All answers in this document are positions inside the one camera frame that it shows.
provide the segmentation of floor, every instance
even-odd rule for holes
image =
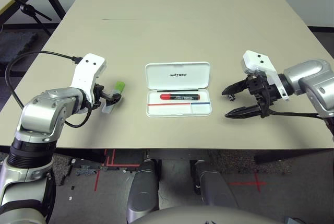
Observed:
[[[30,31],[37,31],[40,36],[31,50],[42,49],[48,37],[42,30]],[[314,34],[334,57],[334,33]],[[34,58],[31,56],[21,62],[15,70],[27,70]],[[14,85],[19,80],[13,78]],[[0,77],[0,110],[8,98],[4,78]],[[256,179],[251,172],[224,173],[223,176],[231,183],[230,188],[242,209],[282,223],[289,215],[307,224],[332,224],[333,157],[330,151],[290,159],[289,170],[284,173],[278,172],[280,169],[273,169],[273,172],[260,169],[257,175],[260,188],[254,185]],[[133,177],[133,173],[123,170],[101,170],[97,180],[95,174],[76,176],[72,171],[64,185],[57,187],[56,206],[50,223],[126,223],[126,202]],[[193,192],[186,159],[163,157],[159,204],[160,208],[201,204],[200,196]]]

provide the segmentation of robotic arm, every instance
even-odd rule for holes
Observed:
[[[255,96],[257,105],[234,109],[225,117],[244,119],[260,115],[263,118],[270,114],[316,117],[323,119],[334,135],[334,72],[328,62],[309,60],[277,74],[268,56],[246,51],[242,66],[247,78],[228,86],[222,95],[234,100],[235,93],[248,89]],[[279,113],[269,109],[280,98],[288,101],[290,95],[304,93],[317,113]]]
[[[104,58],[87,54],[70,87],[42,92],[25,105],[0,173],[0,223],[49,221],[55,201],[52,156],[66,118],[88,111],[86,122],[100,98],[107,105],[121,98],[95,83],[105,68]]]

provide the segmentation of black cable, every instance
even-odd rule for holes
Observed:
[[[51,169],[51,178],[53,180],[53,185],[52,185],[52,193],[53,194],[52,194],[52,199],[51,199],[51,204],[50,204],[50,211],[47,214],[47,217],[45,219],[46,223],[49,223],[49,221],[50,221],[50,218],[51,218],[51,215],[52,215],[52,212],[53,212],[53,207],[54,207],[54,204],[55,204],[55,201],[56,201],[56,177],[54,175],[53,168]]]
[[[276,112],[271,109],[268,110],[269,114],[272,115],[282,115],[282,116],[300,116],[300,117],[310,117],[322,120],[317,113],[292,113],[292,112]]]
[[[50,51],[35,51],[35,52],[28,52],[28,53],[21,53],[21,54],[18,54],[17,57],[12,60],[11,62],[9,62],[9,64],[7,65],[6,67],[6,71],[5,71],[5,81],[6,81],[6,85],[8,86],[9,88],[9,91],[11,93],[11,95],[13,95],[14,99],[16,100],[16,102],[19,104],[19,106],[21,107],[21,109],[23,109],[24,105],[22,103],[22,101],[20,100],[20,98],[17,96],[12,84],[11,84],[11,81],[10,81],[10,71],[11,71],[11,68],[14,66],[14,64],[16,62],[18,62],[20,59],[24,58],[24,57],[27,57],[28,55],[31,55],[31,54],[38,54],[38,53],[44,53],[44,54],[51,54],[51,55],[56,55],[56,56],[59,56],[59,57],[63,57],[63,58],[67,58],[69,60],[72,60],[74,61],[75,64],[78,64],[81,60],[82,60],[82,57],[71,57],[71,56],[68,56],[68,55],[65,55],[65,54],[60,54],[60,53],[55,53],[55,52],[50,52]],[[89,116],[91,114],[91,107],[90,107],[90,104],[88,105],[88,113],[86,115],[86,118],[84,119],[84,121],[79,124],[79,125],[73,125],[67,121],[65,121],[65,124],[70,126],[70,127],[74,127],[74,128],[78,128],[78,127],[81,127],[83,126],[89,119]]]
[[[14,99],[17,101],[17,103],[19,104],[19,106],[21,107],[21,109],[23,109],[23,103],[21,102],[21,100],[19,99],[19,97],[17,96],[17,94],[15,93],[15,90],[14,90],[12,84],[11,84],[11,81],[10,81],[10,71],[11,71],[11,68],[14,66],[14,64],[16,62],[18,62],[20,59],[22,59],[24,57],[27,57],[28,55],[37,54],[37,53],[52,54],[52,55],[57,55],[59,57],[68,58],[68,59],[72,60],[72,57],[64,55],[64,54],[55,53],[55,52],[49,52],[49,51],[36,51],[36,52],[28,52],[28,53],[18,54],[15,59],[13,59],[11,62],[9,62],[9,64],[6,67],[6,71],[5,71],[6,85],[9,87],[10,93],[13,95]]]
[[[65,124],[70,126],[70,127],[73,127],[73,128],[79,128],[79,127],[83,126],[88,121],[89,116],[90,116],[91,113],[92,113],[92,110],[88,110],[85,119],[79,125],[73,125],[73,124],[69,123],[68,121],[65,121]]]

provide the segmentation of red line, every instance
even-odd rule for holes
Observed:
[[[138,167],[140,166],[139,164],[107,164],[107,167]]]
[[[259,180],[258,180],[258,177],[257,177],[257,171],[254,170],[254,177],[255,177],[255,181],[256,181],[256,187],[257,187],[257,190],[259,192],[261,192],[261,189],[260,189],[260,184],[259,184]]]
[[[255,185],[261,185],[261,186],[265,186],[267,185],[266,182],[262,182],[262,181],[259,181],[258,183],[256,182],[231,182],[229,183],[230,186],[255,186]]]
[[[106,160],[106,166],[107,167],[134,167],[134,168],[136,168],[136,167],[140,166],[139,164],[114,164],[115,152],[116,152],[116,149],[113,149],[113,155],[111,157],[111,164],[109,164],[110,156],[108,156],[108,158]]]
[[[100,177],[100,170],[98,170],[98,173],[96,175],[94,191],[96,191],[98,188],[99,177]]]
[[[159,104],[147,104],[147,105],[190,105],[190,102],[184,102],[184,103],[159,103]]]
[[[113,150],[113,157],[111,158],[111,165],[114,164],[114,158],[115,158],[115,148]]]

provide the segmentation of green object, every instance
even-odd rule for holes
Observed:
[[[115,84],[115,86],[114,86],[114,90],[118,90],[118,91],[122,92],[123,89],[124,89],[124,87],[125,87],[125,83],[124,82],[117,81],[116,84]]]

